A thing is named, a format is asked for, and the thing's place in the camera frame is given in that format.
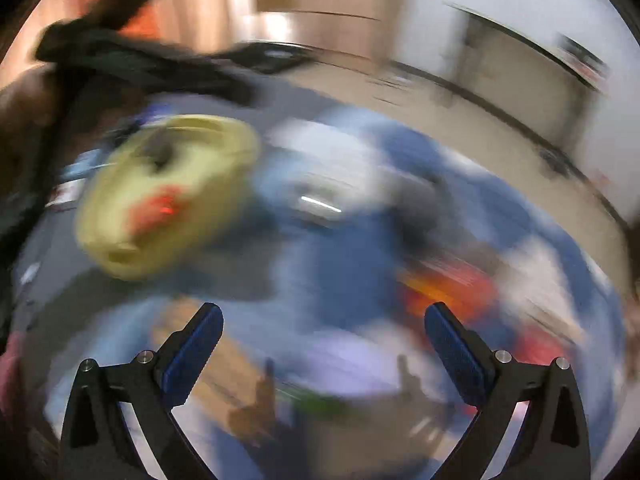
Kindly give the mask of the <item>person's left hand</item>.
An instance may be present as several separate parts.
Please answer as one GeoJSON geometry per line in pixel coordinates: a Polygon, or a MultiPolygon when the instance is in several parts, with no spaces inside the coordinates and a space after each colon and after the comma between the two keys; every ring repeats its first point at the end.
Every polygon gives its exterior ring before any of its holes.
{"type": "Polygon", "coordinates": [[[42,211],[61,148],[58,71],[40,65],[1,89],[1,227],[42,211]]]}

